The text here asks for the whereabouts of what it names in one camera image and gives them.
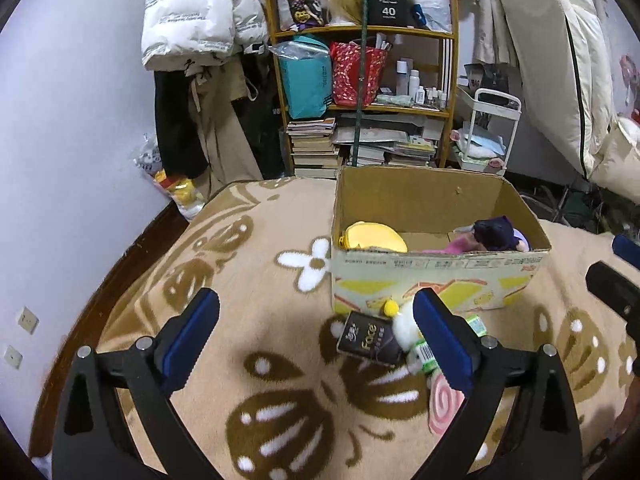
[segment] wooden floor edge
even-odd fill
[[[178,208],[171,202],[123,254],[92,295],[62,345],[44,383],[33,417],[30,457],[45,456],[51,451],[60,394],[76,350],[83,344],[94,347],[97,345],[118,299],[171,248],[187,225]]]

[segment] white flower pattern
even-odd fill
[[[311,243],[311,254],[299,251],[282,251],[276,262],[289,269],[302,269],[298,275],[296,288],[300,292],[312,292],[324,280],[330,268],[329,238],[316,238]]]

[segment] electrical outlet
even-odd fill
[[[20,317],[18,318],[18,325],[30,334],[33,334],[33,331],[36,330],[37,324],[38,318],[36,315],[31,310],[24,307],[20,313]]]
[[[22,354],[9,345],[4,351],[4,360],[17,370],[22,362]]]

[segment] stack of books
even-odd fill
[[[393,149],[386,156],[388,166],[420,167],[429,166],[436,154],[431,140],[410,136],[407,142],[394,142]]]
[[[291,121],[287,125],[296,176],[335,178],[340,156],[331,140],[334,131],[335,118]]]
[[[364,144],[358,147],[358,163],[357,166],[380,166],[385,163],[385,149],[376,144]],[[353,156],[353,146],[351,147],[351,155]]]

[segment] metal screw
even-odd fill
[[[484,336],[480,342],[482,343],[482,346],[484,346],[485,348],[488,348],[489,350],[493,350],[494,348],[497,348],[498,346],[498,340],[491,336],[491,335],[486,335]]]
[[[549,357],[553,357],[558,353],[556,347],[553,345],[549,345],[548,343],[542,347],[542,351],[547,354]]]
[[[78,357],[84,359],[85,357],[89,357],[91,355],[91,347],[90,346],[81,346],[78,349]]]
[[[136,348],[138,350],[146,350],[151,348],[151,345],[154,343],[154,340],[149,336],[141,337],[136,341]]]

